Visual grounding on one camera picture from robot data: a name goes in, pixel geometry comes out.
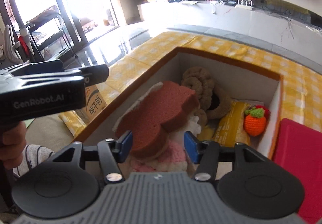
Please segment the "person's left hand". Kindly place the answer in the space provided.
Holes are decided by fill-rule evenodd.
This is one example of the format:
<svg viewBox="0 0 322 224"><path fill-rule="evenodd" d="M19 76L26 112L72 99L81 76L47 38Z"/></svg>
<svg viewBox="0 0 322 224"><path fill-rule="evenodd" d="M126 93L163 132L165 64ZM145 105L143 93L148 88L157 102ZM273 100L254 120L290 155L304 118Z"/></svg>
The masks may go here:
<svg viewBox="0 0 322 224"><path fill-rule="evenodd" d="M26 124L19 122L14 128L4 132L1 139L1 162L6 169L18 167L23 160L26 147Z"/></svg>

